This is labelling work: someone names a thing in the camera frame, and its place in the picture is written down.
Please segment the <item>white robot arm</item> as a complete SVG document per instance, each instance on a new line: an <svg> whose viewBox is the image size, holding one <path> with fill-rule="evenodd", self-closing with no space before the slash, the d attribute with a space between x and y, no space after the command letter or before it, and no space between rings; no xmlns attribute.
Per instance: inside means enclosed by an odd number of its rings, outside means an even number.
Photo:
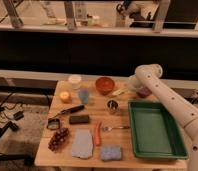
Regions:
<svg viewBox="0 0 198 171"><path fill-rule="evenodd" d="M192 140L187 171L198 171L198 108L167 86L160 77L159 64L140 65L128 83L131 90L148 88L163 104Z"/></svg>

